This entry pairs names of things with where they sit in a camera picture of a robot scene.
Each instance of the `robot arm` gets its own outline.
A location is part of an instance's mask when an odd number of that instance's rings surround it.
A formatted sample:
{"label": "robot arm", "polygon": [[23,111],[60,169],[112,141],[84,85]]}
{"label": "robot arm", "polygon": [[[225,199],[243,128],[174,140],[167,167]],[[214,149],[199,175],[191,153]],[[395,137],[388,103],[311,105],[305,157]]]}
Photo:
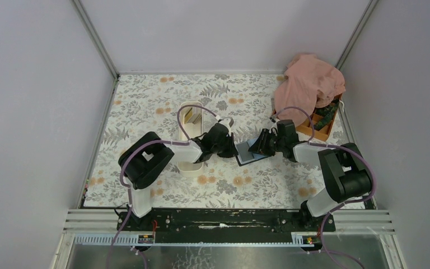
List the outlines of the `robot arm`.
{"label": "robot arm", "polygon": [[[131,185],[130,195],[133,201],[132,211],[137,217],[143,217],[152,209],[151,190],[148,188],[159,177],[170,161],[186,161],[201,163],[213,154],[219,157],[234,157],[238,154],[230,127],[233,119],[219,120],[202,138],[196,137],[184,143],[155,143],[146,146],[128,163],[124,171],[125,183]],[[119,158],[122,167],[128,157],[144,144],[154,140],[161,140],[154,132],[146,133],[131,148]]]}
{"label": "robot arm", "polygon": [[[361,155],[354,143],[342,146]],[[300,212],[306,224],[327,214],[344,201],[361,196],[372,189],[370,172],[360,160],[340,149],[317,147],[299,141],[292,120],[278,121],[277,133],[262,130],[257,142],[249,151],[265,155],[266,152],[270,155],[274,155],[275,151],[282,152],[283,157],[290,161],[321,168],[325,188],[301,204]]]}

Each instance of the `green object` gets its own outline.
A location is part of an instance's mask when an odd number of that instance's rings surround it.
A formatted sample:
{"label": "green object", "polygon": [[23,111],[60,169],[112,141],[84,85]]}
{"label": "green object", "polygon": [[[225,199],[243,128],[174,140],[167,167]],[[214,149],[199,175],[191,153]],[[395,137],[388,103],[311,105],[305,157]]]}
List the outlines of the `green object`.
{"label": "green object", "polygon": [[338,108],[339,108],[339,103],[336,103],[332,106],[331,105],[326,106],[325,108],[321,108],[323,109],[322,111],[323,113],[325,113],[324,109],[328,109],[328,112],[320,121],[314,124],[314,129],[316,129],[316,131],[319,131],[322,128],[324,128],[324,126],[326,126],[331,120],[334,119],[335,112],[337,111]]}
{"label": "green object", "polygon": [[332,100],[333,104],[329,104],[323,108],[316,108],[315,113],[321,117],[325,117],[334,107],[339,104],[339,99]]}

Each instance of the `gray leaf pattern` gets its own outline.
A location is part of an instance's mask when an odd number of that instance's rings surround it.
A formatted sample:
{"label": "gray leaf pattern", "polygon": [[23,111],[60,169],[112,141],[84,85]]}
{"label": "gray leaf pattern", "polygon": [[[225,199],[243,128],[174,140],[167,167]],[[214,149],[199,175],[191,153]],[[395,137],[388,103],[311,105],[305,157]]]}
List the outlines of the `gray leaf pattern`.
{"label": "gray leaf pattern", "polygon": [[[122,75],[84,206],[127,202],[127,191],[119,183],[118,158],[149,131],[162,139],[178,139],[176,112],[181,103],[199,101],[222,117],[232,117],[235,141],[242,142],[271,127],[273,92],[280,83],[277,75]],[[204,116],[208,131],[216,120],[208,113]],[[308,136],[300,133],[299,138]],[[328,143],[347,141],[336,117]],[[242,167],[235,159],[212,156],[198,178],[182,177],[177,165],[169,163],[149,186],[154,207],[203,208],[299,208],[323,187],[317,166],[293,163],[281,154]]]}
{"label": "gray leaf pattern", "polygon": [[227,102],[225,102],[225,101],[218,101],[218,103],[215,107],[221,111],[225,111],[225,110],[227,110],[228,105],[227,105]]}

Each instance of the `cable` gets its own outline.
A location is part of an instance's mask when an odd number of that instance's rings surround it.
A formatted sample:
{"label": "cable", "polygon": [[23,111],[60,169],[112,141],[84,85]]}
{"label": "cable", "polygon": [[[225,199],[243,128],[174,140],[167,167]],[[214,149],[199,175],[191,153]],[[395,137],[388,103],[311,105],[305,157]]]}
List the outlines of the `cable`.
{"label": "cable", "polygon": [[[362,268],[364,268],[363,264],[357,258],[353,257],[350,254],[339,252],[339,251],[329,251],[329,252],[332,254],[335,254],[335,255],[347,257],[347,258],[353,260],[354,262],[358,263],[360,266],[362,266]],[[308,251],[307,252],[307,254],[321,254],[321,253],[325,253],[325,251],[322,251],[321,249],[319,249],[318,251]],[[306,254],[306,252],[294,252],[292,254]]]}
{"label": "cable", "polygon": [[147,143],[144,143],[142,146],[140,146],[139,148],[137,148],[135,151],[133,151],[129,157],[126,159],[126,161],[124,162],[123,166],[121,167],[121,173],[119,174],[119,182],[121,183],[121,185],[125,186],[128,188],[128,200],[129,200],[129,211],[126,214],[126,218],[124,218],[123,223],[121,223],[121,226],[119,226],[118,231],[116,232],[116,234],[114,235],[112,241],[111,241],[111,245],[110,245],[110,249],[108,250],[108,255],[106,256],[106,268],[109,269],[109,264],[110,264],[110,260],[111,260],[111,253],[113,251],[113,246],[114,243],[116,242],[116,239],[118,238],[119,234],[121,233],[121,231],[123,230],[123,228],[126,226],[126,223],[129,220],[129,217],[131,215],[131,210],[133,208],[133,199],[131,197],[131,185],[126,184],[124,182],[124,171],[126,171],[126,167],[128,167],[129,162],[140,152],[142,151],[144,148],[146,148],[147,146],[153,145],[153,144],[158,144],[158,143],[162,143],[162,144],[171,144],[171,145],[179,145],[179,146],[187,146],[190,144],[189,141],[185,141],[185,142],[180,142],[180,141],[168,141],[168,140],[153,140],[153,141],[149,141]]}
{"label": "cable", "polygon": [[194,137],[194,138],[201,138],[202,136],[204,136],[204,135],[206,135],[207,134],[207,132],[204,132],[204,133],[202,133],[200,136],[196,136],[196,137]]}
{"label": "cable", "polygon": [[156,229],[157,229],[157,220],[153,220],[152,221],[152,243],[156,242],[156,237],[155,237]]}
{"label": "cable", "polygon": [[136,255],[141,254],[142,260],[144,262],[144,269],[147,269],[147,257],[144,252],[140,251],[137,248],[131,248],[131,251],[136,250]]}
{"label": "cable", "polygon": [[367,170],[370,172],[371,175],[371,179],[372,179],[372,189],[370,191],[370,194],[368,194],[367,197],[362,198],[362,199],[358,199],[358,200],[351,200],[351,201],[345,201],[344,203],[342,203],[341,205],[335,207],[334,209],[330,210],[329,212],[327,212],[327,214],[325,214],[319,232],[320,232],[320,241],[322,244],[322,248],[323,250],[327,253],[327,255],[329,255],[330,259],[332,259],[332,261],[335,262],[335,264],[337,264],[338,266],[340,266],[341,268],[347,269],[345,266],[343,266],[340,262],[338,262],[332,255],[332,254],[338,254],[338,255],[343,255],[346,256],[352,260],[354,260],[356,263],[358,263],[362,268],[365,268],[365,266],[356,258],[354,258],[353,256],[346,254],[346,253],[342,253],[342,252],[335,252],[335,251],[330,251],[327,249],[327,247],[324,244],[324,226],[325,223],[327,221],[327,219],[329,218],[329,216],[332,214],[332,212],[339,210],[340,208],[342,208],[344,205],[347,205],[349,203],[358,203],[358,202],[364,202],[366,200],[369,200],[373,197],[373,195],[375,195],[376,189],[377,189],[377,181],[376,181],[376,176],[375,173],[373,172],[372,167],[370,166],[370,164],[368,164],[368,162],[362,157],[360,156],[360,154],[356,153],[355,151],[348,149],[346,147],[343,146],[337,146],[337,145],[328,145],[328,144],[320,144],[320,143],[312,143],[311,140],[314,138],[314,134],[315,134],[315,129],[314,129],[314,123],[312,122],[311,117],[308,115],[308,113],[303,110],[302,108],[299,108],[297,106],[288,106],[285,107],[283,109],[281,109],[280,111],[276,112],[274,115],[272,115],[270,118],[274,119],[277,115],[279,115],[281,112],[285,111],[286,109],[297,109],[301,112],[304,113],[304,115],[307,116],[307,118],[309,119],[309,122],[311,124],[311,128],[312,128],[312,135],[311,137],[307,140],[307,143],[311,146],[316,146],[316,147],[326,147],[326,148],[335,148],[335,149],[341,149],[343,151],[346,151],[348,153],[350,153],[351,155],[353,155],[354,157],[356,157],[358,160],[360,160],[365,167],[367,168]]}
{"label": "cable", "polygon": [[187,140],[190,140],[190,136],[189,136],[189,134],[185,131],[184,126],[182,126],[182,123],[180,122],[180,112],[182,111],[182,109],[184,109],[184,108],[188,108],[188,107],[201,108],[201,109],[203,109],[203,110],[205,110],[205,111],[209,112],[209,113],[210,113],[211,115],[213,115],[214,117],[216,117],[217,115],[215,114],[215,112],[211,111],[211,110],[210,110],[210,109],[208,109],[208,108],[204,108],[204,107],[203,107],[203,106],[201,106],[201,105],[184,105],[184,106],[181,106],[181,107],[179,108],[179,111],[177,111],[177,123],[179,124],[179,127],[180,127],[180,129],[182,130],[182,133],[184,133],[185,137],[187,137]]}
{"label": "cable", "polygon": [[116,206],[116,207],[115,207],[115,209],[121,208],[122,206],[124,206],[124,205],[126,205],[126,204],[127,204],[127,203],[126,203],[126,202],[124,202],[124,203],[122,203],[121,205]]}

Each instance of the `glass panel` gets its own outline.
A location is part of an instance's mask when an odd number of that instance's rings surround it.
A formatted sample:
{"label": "glass panel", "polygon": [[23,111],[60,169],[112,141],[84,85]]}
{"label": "glass panel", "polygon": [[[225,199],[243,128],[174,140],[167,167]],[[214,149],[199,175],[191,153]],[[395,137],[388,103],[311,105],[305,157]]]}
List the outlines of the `glass panel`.
{"label": "glass panel", "polygon": [[[324,235],[330,250],[359,258],[366,268],[388,268],[379,238],[375,235]],[[104,269],[107,245],[74,245],[68,268]],[[327,254],[305,254],[294,247],[152,247],[145,251],[148,267],[155,268],[336,268]],[[334,255],[347,268],[355,262]],[[114,247],[112,269],[144,268],[141,255],[129,247]]]}

